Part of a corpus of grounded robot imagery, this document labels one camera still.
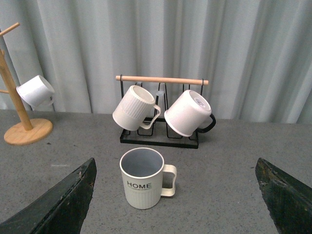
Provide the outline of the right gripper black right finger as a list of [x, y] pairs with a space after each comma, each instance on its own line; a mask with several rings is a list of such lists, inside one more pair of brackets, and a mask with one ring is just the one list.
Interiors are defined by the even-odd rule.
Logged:
[[262, 198], [280, 234], [312, 232], [312, 189], [259, 158], [255, 167]]

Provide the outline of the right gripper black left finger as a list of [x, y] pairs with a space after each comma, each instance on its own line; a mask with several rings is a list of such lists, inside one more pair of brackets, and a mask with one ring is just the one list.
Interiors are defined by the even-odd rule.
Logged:
[[93, 196], [97, 167], [90, 158], [0, 225], [2, 234], [78, 234]]

